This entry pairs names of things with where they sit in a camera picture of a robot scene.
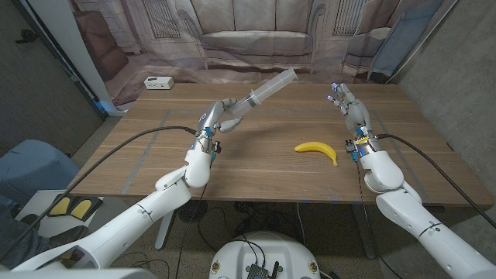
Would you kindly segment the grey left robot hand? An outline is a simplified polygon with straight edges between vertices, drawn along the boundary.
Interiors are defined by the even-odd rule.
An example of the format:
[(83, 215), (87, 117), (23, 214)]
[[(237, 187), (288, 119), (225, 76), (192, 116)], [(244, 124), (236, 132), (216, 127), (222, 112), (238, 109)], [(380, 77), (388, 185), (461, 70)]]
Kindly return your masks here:
[(211, 154), (214, 145), (212, 138), (215, 133), (230, 133), (243, 121), (243, 117), (235, 118), (227, 113), (236, 103), (236, 98), (226, 98), (212, 103), (205, 110), (198, 120), (199, 135), (192, 143), (193, 150)]

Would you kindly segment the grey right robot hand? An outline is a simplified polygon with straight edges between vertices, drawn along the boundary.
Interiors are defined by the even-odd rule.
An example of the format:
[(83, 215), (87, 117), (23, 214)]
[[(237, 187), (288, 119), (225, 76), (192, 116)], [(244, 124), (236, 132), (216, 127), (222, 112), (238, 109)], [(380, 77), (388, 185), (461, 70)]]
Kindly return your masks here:
[(343, 115), (352, 139), (346, 141), (346, 151), (357, 152), (358, 157), (382, 151), (378, 138), (374, 135), (370, 114), (365, 104), (356, 98), (346, 84), (332, 83), (333, 94), (327, 99), (338, 108)]

